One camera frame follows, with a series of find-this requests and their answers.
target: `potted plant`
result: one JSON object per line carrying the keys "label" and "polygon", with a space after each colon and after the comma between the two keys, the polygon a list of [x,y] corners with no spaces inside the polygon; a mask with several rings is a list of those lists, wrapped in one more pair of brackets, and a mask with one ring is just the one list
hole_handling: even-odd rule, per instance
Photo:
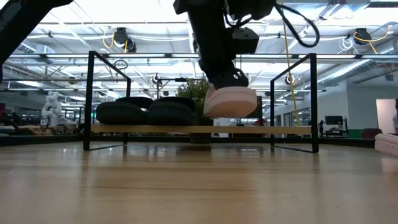
{"label": "potted plant", "polygon": [[[193,99],[196,108],[195,125],[212,126],[213,119],[203,116],[206,93],[211,88],[211,83],[203,76],[200,80],[187,79],[187,82],[179,86],[176,96]],[[191,143],[208,144],[211,133],[191,134]]]}

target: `green plant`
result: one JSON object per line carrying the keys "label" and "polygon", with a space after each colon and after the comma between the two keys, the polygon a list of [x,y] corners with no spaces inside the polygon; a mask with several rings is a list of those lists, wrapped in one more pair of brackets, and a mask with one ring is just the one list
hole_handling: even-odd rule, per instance
{"label": "green plant", "polygon": [[200,80],[189,78],[186,83],[178,87],[176,96],[193,99],[199,118],[202,118],[206,93],[211,86],[211,83],[205,77]]}

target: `floor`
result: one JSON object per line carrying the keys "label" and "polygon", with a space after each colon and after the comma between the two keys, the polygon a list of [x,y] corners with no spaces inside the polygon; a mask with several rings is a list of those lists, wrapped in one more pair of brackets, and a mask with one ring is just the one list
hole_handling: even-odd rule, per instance
{"label": "floor", "polygon": [[398,158],[372,149],[81,146],[0,147],[0,223],[398,223]]}

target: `monitor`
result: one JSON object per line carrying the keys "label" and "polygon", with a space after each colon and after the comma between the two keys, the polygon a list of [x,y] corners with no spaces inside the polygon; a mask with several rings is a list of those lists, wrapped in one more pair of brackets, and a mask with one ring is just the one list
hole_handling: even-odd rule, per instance
{"label": "monitor", "polygon": [[343,124],[343,116],[325,116],[327,125],[341,125]]}

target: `wooden shelf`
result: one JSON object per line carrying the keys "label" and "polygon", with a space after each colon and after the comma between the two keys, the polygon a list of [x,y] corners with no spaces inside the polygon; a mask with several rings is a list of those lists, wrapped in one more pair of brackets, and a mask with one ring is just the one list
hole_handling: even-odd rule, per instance
{"label": "wooden shelf", "polygon": [[152,126],[93,124],[94,133],[247,133],[247,134],[311,134],[311,126],[240,127],[240,126]]}

